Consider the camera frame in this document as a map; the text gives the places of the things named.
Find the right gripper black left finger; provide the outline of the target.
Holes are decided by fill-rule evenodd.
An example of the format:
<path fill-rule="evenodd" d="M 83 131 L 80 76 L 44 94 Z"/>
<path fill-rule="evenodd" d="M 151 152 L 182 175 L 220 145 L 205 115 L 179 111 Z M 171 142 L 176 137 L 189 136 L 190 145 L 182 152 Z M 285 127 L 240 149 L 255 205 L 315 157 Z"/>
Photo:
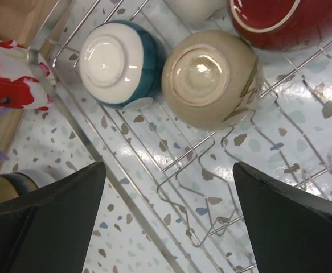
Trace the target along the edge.
<path fill-rule="evenodd" d="M 0 272 L 81 272 L 106 178 L 94 162 L 0 203 Z"/>

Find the blue floral bowl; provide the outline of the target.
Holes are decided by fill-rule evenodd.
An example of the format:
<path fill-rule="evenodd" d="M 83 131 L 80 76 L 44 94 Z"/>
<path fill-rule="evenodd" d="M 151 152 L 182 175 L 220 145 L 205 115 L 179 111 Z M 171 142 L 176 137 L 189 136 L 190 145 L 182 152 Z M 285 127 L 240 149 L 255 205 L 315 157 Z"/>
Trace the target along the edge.
<path fill-rule="evenodd" d="M 30 193 L 55 181 L 50 174 L 35 169 L 0 174 L 0 203 Z"/>

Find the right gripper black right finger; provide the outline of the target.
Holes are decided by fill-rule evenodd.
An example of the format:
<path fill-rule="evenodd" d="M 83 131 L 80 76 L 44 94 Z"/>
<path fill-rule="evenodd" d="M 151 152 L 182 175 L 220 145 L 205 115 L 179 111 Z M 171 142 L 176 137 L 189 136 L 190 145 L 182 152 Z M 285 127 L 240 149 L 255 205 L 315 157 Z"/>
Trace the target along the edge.
<path fill-rule="evenodd" d="M 233 178 L 259 272 L 332 272 L 332 201 L 245 162 Z"/>

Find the red bowl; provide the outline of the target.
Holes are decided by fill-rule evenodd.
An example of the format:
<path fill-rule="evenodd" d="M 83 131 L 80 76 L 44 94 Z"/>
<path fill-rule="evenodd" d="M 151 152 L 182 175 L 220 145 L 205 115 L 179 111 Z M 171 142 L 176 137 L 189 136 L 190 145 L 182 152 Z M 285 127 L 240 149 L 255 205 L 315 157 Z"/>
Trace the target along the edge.
<path fill-rule="evenodd" d="M 300 51 L 332 36 L 332 0 L 226 2 L 230 20 L 249 45 Z"/>

